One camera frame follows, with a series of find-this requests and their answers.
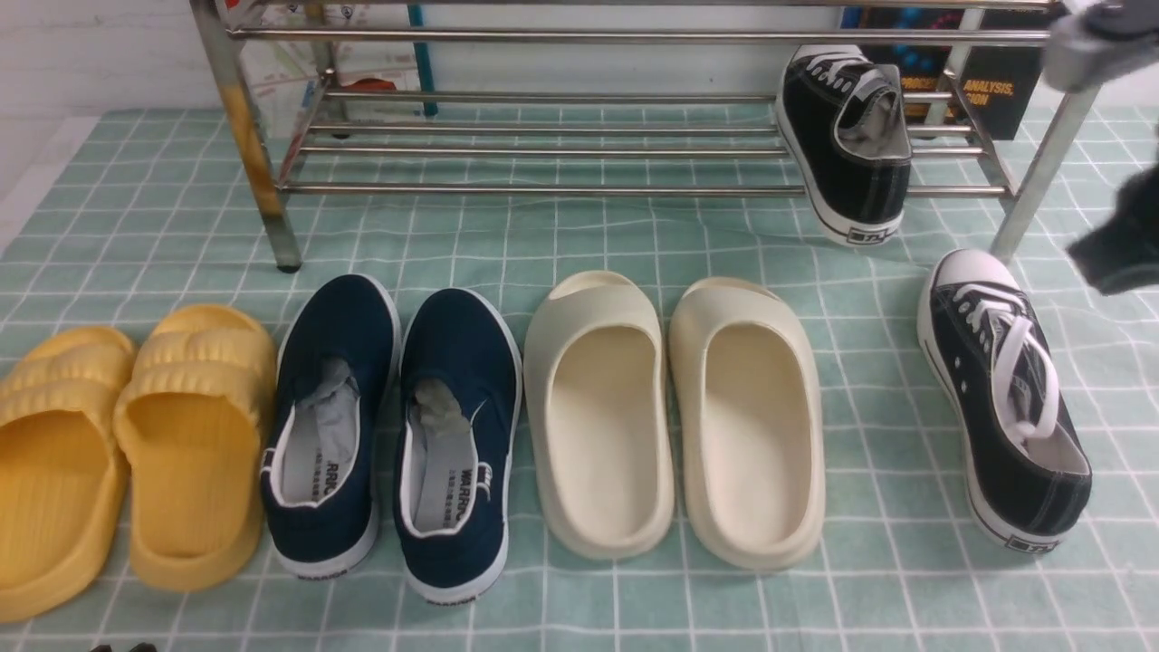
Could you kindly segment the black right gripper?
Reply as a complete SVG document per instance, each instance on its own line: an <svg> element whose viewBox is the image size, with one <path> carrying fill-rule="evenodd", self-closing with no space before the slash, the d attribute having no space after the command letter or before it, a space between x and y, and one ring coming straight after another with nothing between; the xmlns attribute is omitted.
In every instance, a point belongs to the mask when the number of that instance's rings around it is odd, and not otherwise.
<svg viewBox="0 0 1159 652"><path fill-rule="evenodd" d="M1158 284L1158 169L1118 188L1109 219L1067 246L1089 288L1115 296Z"/></svg>

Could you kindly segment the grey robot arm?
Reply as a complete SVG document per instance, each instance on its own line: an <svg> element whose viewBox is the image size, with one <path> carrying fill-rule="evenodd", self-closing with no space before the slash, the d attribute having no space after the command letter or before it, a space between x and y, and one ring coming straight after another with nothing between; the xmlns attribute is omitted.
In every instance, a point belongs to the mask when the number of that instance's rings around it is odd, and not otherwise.
<svg viewBox="0 0 1159 652"><path fill-rule="evenodd" d="M1156 63L1158 5L1098 1L1057 20L1044 49L1043 73L1055 91L1098 87ZM1089 286L1105 296L1158 283L1158 168L1135 173L1115 195L1110 217L1067 247Z"/></svg>

